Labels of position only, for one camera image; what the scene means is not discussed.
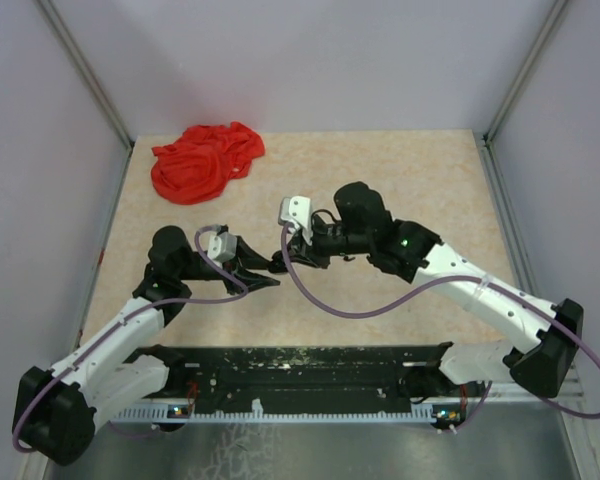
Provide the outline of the black earbud case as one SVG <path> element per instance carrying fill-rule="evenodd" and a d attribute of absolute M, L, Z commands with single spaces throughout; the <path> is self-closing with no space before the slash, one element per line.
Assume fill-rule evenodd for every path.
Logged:
<path fill-rule="evenodd" d="M 275 275 L 288 273 L 288 269 L 281 251 L 277 251 L 272 255 L 268 265 L 268 271 Z"/>

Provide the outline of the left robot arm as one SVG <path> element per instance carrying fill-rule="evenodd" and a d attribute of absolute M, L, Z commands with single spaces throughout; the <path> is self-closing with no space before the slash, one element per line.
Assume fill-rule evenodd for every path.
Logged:
<path fill-rule="evenodd" d="M 155 346 L 130 357 L 195 303 L 189 282 L 222 282 L 227 303 L 278 283 L 264 274 L 269 260 L 224 225 L 203 227 L 193 239 L 178 226 L 162 227 L 148 258 L 143 279 L 112 320 L 48 369 L 22 375 L 12 425 L 16 451 L 69 465 L 125 408 L 159 391 L 181 394 L 188 373 L 176 355 Z"/>

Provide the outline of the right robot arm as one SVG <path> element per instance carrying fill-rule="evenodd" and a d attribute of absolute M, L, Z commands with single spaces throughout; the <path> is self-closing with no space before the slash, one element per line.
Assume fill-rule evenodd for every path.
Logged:
<path fill-rule="evenodd" d="M 426 372 L 438 395 L 488 381 L 515 383 L 543 398 L 558 395 L 578 351 L 580 304 L 539 299 L 488 274 L 430 229 L 393 218 L 381 195 L 363 182 L 339 188 L 333 201 L 339 216 L 325 222 L 310 198 L 282 200 L 278 222 L 286 232 L 274 256 L 276 269 L 286 271 L 292 263 L 327 268 L 334 257 L 363 255 L 409 283 L 413 294 L 431 290 L 498 330 L 499 341 L 445 348 Z"/>

